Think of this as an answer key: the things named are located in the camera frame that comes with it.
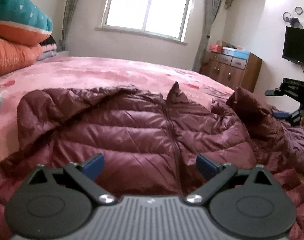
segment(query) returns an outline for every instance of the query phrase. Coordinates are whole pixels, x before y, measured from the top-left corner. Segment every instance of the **gray gripper base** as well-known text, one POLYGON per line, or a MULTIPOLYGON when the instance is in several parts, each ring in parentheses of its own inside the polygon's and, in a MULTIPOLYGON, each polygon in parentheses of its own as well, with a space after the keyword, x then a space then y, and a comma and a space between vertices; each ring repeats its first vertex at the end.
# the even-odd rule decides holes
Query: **gray gripper base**
MULTIPOLYGON (((235 240, 214 225, 203 207, 191 207, 178 196, 125 196, 101 206, 81 229, 59 240, 235 240)), ((12 240, 26 240, 15 236, 12 240)))

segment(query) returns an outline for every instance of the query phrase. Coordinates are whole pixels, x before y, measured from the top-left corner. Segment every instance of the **gray curtain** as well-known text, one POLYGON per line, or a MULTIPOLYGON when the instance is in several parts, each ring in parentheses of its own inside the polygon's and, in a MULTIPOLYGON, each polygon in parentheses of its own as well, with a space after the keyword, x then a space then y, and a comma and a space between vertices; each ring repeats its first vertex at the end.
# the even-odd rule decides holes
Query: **gray curtain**
POLYGON ((210 34, 211 26, 218 13, 220 3, 221 0, 205 0, 205 14, 204 14, 202 38, 194 60, 194 64, 192 68, 193 71, 199 72, 201 68, 204 52, 208 47, 208 41, 209 41, 208 35, 210 34))
POLYGON ((64 18, 63 18, 63 28, 62 28, 62 40, 60 41, 61 49, 66 49, 66 38, 70 29, 74 11, 76 8, 78 0, 67 0, 65 4, 64 18))

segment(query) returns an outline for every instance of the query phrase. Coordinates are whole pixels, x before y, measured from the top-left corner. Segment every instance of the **pillow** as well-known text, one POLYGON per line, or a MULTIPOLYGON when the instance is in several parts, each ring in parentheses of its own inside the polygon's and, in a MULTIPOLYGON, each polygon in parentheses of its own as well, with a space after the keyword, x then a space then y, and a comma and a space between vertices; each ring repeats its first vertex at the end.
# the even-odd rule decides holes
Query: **pillow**
POLYGON ((27 47, 0 39, 0 76, 32 65, 42 53, 39 44, 27 47))
POLYGON ((52 30, 52 20, 30 0, 0 0, 0 38, 35 46, 52 30))

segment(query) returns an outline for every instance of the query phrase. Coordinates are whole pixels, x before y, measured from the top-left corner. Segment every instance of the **jacket zipper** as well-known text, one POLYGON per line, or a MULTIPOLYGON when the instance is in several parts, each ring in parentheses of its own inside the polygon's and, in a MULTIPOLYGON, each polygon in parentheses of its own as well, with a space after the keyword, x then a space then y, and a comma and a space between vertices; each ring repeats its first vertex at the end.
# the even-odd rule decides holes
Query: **jacket zipper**
POLYGON ((178 164, 180 163, 179 158, 181 158, 181 151, 180 151, 180 148, 179 148, 179 146, 178 146, 178 144, 177 144, 177 142, 175 141, 175 138, 174 138, 174 136, 175 136, 174 126, 173 126, 173 123, 170 119, 168 107, 166 105, 165 100, 163 101, 163 107, 162 108, 163 108, 163 112, 164 112, 165 117, 166 117, 166 122, 167 122, 168 127, 169 127, 171 144, 172 144, 173 149, 174 149, 174 162, 175 162, 175 167, 176 167, 176 172, 177 172, 177 182, 178 182, 178 185, 179 185, 179 193, 180 193, 181 197, 184 197, 183 196, 183 191, 182 191, 182 186, 181 186, 181 180, 180 180, 179 166, 178 166, 178 164))

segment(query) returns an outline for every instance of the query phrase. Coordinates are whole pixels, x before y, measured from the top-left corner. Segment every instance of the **pink bedspread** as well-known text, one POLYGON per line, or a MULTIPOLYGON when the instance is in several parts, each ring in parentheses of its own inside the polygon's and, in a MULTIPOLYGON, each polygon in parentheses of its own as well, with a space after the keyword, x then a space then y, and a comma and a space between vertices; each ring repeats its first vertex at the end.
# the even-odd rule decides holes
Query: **pink bedspread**
POLYGON ((46 88, 93 88, 133 84, 167 96, 175 81, 189 99, 210 109, 212 99, 226 101, 233 90, 195 72, 108 58, 53 57, 0 77, 0 161, 19 150, 17 111, 26 93, 46 88))

